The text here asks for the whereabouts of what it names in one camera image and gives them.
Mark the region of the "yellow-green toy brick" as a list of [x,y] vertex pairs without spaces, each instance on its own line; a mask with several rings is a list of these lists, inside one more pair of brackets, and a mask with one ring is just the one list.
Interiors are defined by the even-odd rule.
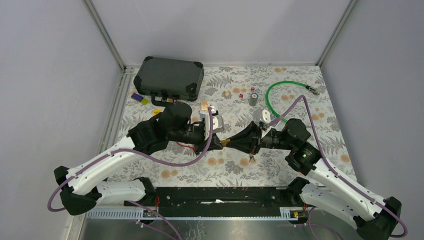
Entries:
[[147,104],[149,103],[149,101],[148,101],[146,98],[143,98],[143,99],[140,101],[140,103],[141,103],[142,105],[147,105]]

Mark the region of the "brass padlock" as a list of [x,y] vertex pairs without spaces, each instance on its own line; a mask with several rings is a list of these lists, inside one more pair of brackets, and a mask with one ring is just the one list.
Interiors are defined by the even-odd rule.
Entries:
[[227,146],[227,144],[228,143],[230,143],[231,142],[231,140],[230,139],[224,139],[224,140],[221,140],[220,141],[220,144],[223,146],[223,147],[226,147]]

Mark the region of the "grey patterned cylinder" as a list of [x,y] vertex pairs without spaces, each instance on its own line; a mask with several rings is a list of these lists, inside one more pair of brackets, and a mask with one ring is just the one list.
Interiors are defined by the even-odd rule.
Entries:
[[249,98],[249,101],[248,101],[249,105],[251,107],[255,107],[257,105],[258,99],[259,99],[259,95],[255,92],[253,92],[250,95],[250,98]]

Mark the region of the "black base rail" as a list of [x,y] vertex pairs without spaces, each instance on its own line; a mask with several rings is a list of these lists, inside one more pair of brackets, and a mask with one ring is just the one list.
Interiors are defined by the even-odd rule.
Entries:
[[146,195],[124,206],[153,207],[171,218],[272,218],[281,208],[301,210],[300,194],[309,181],[297,177],[287,187],[154,187],[148,178]]

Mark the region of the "yellow big blind chip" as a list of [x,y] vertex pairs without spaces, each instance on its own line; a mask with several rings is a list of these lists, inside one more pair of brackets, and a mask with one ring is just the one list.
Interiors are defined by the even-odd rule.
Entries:
[[155,109],[153,112],[152,112],[152,115],[153,116],[156,116],[156,115],[158,115],[158,114],[160,114],[160,113],[162,113],[163,111],[161,110],[161,109]]

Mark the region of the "dark green carrying case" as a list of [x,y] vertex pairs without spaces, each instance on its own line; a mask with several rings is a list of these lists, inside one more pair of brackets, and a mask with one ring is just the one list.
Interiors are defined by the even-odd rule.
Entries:
[[203,79],[199,61],[147,56],[133,84],[140,95],[151,97],[153,105],[167,107],[176,100],[197,100]]

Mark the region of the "blue toy brick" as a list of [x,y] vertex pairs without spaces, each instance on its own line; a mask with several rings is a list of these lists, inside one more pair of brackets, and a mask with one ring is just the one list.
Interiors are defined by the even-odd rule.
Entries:
[[143,97],[143,96],[141,96],[141,95],[139,95],[139,94],[137,94],[137,93],[133,93],[130,97],[131,97],[133,100],[138,101],[138,102],[141,102],[141,101],[144,99],[144,97]]

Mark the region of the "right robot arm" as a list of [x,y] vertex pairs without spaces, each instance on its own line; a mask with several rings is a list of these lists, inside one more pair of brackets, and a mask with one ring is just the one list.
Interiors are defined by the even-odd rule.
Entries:
[[300,119],[291,118],[282,130],[251,122],[238,134],[222,141],[223,146],[247,154],[260,149],[287,150],[288,165],[306,178],[297,177],[287,191],[293,206],[305,203],[343,220],[364,240],[387,240],[399,223],[402,204],[395,197],[384,198],[366,189],[327,161],[308,142],[311,134]]

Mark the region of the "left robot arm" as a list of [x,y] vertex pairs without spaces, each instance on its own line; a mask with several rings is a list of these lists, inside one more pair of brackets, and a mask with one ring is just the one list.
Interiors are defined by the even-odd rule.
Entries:
[[[191,122],[192,108],[184,102],[171,103],[150,119],[139,122],[126,136],[91,160],[68,168],[54,170],[57,189],[50,196],[47,208],[51,212],[67,211],[72,216],[86,213],[102,203],[139,201],[148,206],[155,200],[154,187],[146,177],[128,182],[106,182],[114,171],[144,157],[158,164],[187,167],[200,161],[212,150],[215,131],[222,131],[224,121],[212,106],[204,118]],[[197,157],[185,163],[175,163],[152,156],[167,148],[169,142],[194,145]]]

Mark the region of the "red cable lock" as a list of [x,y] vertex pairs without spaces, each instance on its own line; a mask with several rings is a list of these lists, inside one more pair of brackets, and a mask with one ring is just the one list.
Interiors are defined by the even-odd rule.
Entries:
[[195,147],[194,147],[194,146],[186,145],[186,144],[182,144],[182,143],[180,143],[180,142],[176,142],[176,144],[177,144],[177,145],[179,145],[179,146],[181,146],[181,147],[189,148],[189,149],[191,149],[192,151],[195,151]]

